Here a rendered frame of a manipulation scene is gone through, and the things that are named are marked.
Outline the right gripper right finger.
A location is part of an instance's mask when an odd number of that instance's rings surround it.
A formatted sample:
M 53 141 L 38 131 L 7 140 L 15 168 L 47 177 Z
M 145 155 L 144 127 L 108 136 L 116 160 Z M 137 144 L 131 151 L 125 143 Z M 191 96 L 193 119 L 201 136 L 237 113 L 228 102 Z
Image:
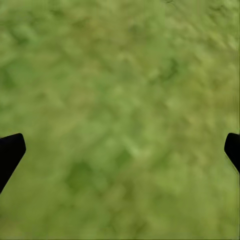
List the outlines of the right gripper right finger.
M 228 134 L 225 142 L 224 151 L 240 173 L 240 135 L 239 134 L 235 134 L 235 133 Z

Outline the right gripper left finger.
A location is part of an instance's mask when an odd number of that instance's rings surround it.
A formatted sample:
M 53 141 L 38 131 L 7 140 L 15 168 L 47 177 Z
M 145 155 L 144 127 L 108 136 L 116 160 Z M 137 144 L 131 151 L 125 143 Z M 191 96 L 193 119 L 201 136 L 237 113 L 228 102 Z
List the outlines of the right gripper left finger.
M 0 193 L 26 152 L 21 133 L 0 138 Z

